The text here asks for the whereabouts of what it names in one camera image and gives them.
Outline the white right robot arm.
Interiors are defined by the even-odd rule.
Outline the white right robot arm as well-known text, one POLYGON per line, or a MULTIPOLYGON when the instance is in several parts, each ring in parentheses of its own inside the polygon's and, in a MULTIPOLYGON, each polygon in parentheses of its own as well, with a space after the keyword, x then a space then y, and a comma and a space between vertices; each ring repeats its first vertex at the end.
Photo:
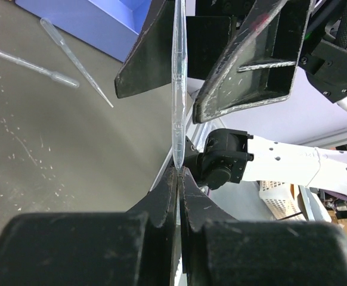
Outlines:
POLYGON ((118 98, 170 85, 172 155, 196 182, 273 181, 347 197, 347 151, 270 141, 217 129, 205 150, 185 153, 187 116, 202 124, 287 100, 296 69, 330 101, 347 98, 347 1, 151 1, 114 80, 118 98))

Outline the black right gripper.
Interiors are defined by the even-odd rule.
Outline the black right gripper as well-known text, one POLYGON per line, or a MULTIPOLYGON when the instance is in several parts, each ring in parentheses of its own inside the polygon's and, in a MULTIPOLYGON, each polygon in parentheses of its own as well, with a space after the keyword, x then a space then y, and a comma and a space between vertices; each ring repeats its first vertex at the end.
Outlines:
MULTIPOLYGON (((119 99, 171 83, 174 9, 150 2, 114 79, 119 99)), ((347 1, 311 10, 312 1, 200 1, 187 18, 188 75, 205 80, 193 122, 287 100, 297 66, 331 102, 347 97, 347 1)))

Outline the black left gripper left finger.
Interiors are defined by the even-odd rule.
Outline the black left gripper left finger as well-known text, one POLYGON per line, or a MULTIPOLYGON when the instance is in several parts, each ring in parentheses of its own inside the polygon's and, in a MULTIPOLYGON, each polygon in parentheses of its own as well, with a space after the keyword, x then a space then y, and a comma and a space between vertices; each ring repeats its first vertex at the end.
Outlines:
POLYGON ((137 250, 135 285, 173 285, 175 266, 176 169, 165 170, 157 185, 129 209, 129 230, 137 250))

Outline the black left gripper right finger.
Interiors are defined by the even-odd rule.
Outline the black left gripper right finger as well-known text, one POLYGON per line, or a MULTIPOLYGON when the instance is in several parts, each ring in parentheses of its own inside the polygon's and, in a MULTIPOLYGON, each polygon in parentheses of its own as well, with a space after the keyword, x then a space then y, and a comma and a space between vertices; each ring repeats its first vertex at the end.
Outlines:
POLYGON ((226 268, 222 255, 238 235, 237 220, 201 192, 188 168, 179 175, 179 210, 188 285, 216 285, 226 268))

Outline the clear plastic pipette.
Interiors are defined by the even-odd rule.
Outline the clear plastic pipette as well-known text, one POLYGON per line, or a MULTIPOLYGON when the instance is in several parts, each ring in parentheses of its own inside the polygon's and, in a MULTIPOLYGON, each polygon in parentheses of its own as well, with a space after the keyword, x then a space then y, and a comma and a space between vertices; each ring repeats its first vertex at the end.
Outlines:
POLYGON ((100 88, 98 83, 94 80, 94 78, 88 73, 86 68, 79 61, 77 56, 72 52, 69 46, 66 44, 65 39, 62 37, 60 32, 55 28, 55 26, 47 19, 41 18, 40 24, 47 32, 47 34, 51 37, 51 39, 64 51, 64 53, 68 56, 70 61, 76 66, 76 68, 82 73, 85 79, 90 83, 90 85, 96 90, 96 92, 102 97, 102 99, 113 108, 114 105, 107 98, 103 90, 100 88))
POLYGON ((181 170, 185 157, 187 70, 186 1, 179 0, 175 1, 171 52, 172 156, 176 170, 181 170))
POLYGON ((48 70, 44 67, 38 66, 38 65, 33 64, 27 60, 24 60, 20 57, 16 57, 14 55, 11 55, 11 54, 4 52, 4 51, 1 51, 1 50, 0 50, 0 58, 5 59, 5 60, 12 62, 14 64, 17 64, 19 66, 25 67, 27 69, 33 70, 35 72, 38 72, 44 76, 48 76, 53 81, 64 84, 64 85, 69 86, 71 88, 78 88, 80 86, 80 83, 77 80, 72 79, 71 77, 63 75, 57 71, 48 70))

